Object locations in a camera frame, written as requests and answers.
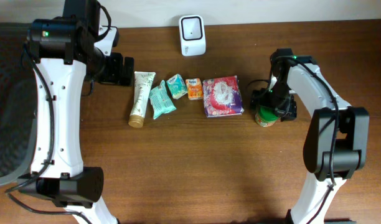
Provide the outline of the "green lid jar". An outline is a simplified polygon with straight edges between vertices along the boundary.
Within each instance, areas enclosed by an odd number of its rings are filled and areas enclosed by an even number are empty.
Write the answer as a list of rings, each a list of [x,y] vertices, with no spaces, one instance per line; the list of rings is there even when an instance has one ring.
[[[256,115],[255,121],[263,128],[270,127],[274,125],[274,123],[278,120],[278,117],[274,114],[274,112],[267,107],[259,106]]]

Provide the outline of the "white tube gold cap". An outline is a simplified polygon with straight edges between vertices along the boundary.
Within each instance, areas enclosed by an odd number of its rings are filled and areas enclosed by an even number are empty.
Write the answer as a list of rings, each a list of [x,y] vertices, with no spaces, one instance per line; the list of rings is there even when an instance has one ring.
[[[133,128],[143,127],[149,94],[155,75],[155,72],[134,73],[134,105],[132,107],[128,122],[128,124]]]

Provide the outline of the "teal wet wipes pack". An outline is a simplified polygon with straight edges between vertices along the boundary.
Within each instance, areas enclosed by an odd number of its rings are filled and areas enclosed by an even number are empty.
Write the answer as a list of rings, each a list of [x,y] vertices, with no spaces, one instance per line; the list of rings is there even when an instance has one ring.
[[[149,99],[153,107],[153,119],[176,110],[174,103],[167,94],[166,82],[164,80],[150,91]]]

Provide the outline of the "red purple floral pack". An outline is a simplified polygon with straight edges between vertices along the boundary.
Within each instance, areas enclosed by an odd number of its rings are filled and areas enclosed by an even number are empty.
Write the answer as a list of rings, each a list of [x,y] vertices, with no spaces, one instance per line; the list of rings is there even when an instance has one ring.
[[[208,118],[240,115],[244,112],[238,77],[204,80],[204,110]]]

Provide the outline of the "green tissue pack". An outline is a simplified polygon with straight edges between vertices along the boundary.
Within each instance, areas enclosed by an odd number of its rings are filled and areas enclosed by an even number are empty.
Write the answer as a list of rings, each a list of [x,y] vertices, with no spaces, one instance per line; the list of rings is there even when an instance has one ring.
[[[167,86],[171,92],[172,97],[178,100],[182,96],[187,94],[186,84],[180,74],[175,74],[173,77],[167,80]]]

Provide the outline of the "orange tissue pack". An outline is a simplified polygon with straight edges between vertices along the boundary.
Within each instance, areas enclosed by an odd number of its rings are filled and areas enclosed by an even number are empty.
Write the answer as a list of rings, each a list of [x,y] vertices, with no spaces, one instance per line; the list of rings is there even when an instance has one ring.
[[[201,100],[203,99],[202,83],[199,78],[186,79],[186,87],[188,99]]]

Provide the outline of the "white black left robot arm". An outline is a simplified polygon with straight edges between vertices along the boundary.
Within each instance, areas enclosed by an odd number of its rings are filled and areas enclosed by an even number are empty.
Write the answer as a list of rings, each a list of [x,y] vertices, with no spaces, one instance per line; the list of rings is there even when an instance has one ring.
[[[98,1],[66,1],[61,16],[31,24],[24,46],[36,75],[37,131],[30,170],[15,190],[79,223],[118,223],[101,195],[103,170],[84,166],[79,137],[83,83],[133,82],[134,59],[112,52],[118,29],[100,24],[106,12]]]

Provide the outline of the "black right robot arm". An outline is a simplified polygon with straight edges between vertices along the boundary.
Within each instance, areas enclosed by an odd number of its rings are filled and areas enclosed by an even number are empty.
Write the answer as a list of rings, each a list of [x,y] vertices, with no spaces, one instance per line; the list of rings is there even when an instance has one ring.
[[[369,113],[343,100],[310,55],[277,49],[270,64],[267,87],[253,91],[251,97],[256,122],[269,127],[276,121],[296,119],[295,95],[311,116],[303,146],[306,180],[284,222],[324,223],[336,193],[365,165]]]

